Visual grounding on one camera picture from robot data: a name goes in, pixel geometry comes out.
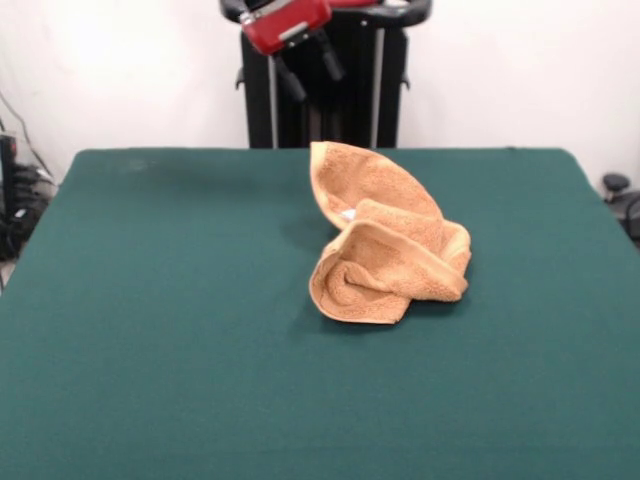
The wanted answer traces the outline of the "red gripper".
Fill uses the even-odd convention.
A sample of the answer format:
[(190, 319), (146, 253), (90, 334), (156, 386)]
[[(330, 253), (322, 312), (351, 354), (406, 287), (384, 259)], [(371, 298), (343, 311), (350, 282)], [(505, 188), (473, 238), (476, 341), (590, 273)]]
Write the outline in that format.
[[(259, 8), (242, 13), (242, 31), (255, 49), (272, 55), (283, 49), (292, 38), (319, 29), (331, 19), (331, 7), (322, 0), (269, 1)], [(344, 70), (324, 30), (314, 38), (319, 45), (326, 70), (333, 81), (344, 78)], [(307, 92), (298, 73), (300, 67), (293, 54), (273, 56), (276, 74), (294, 101), (305, 101)]]

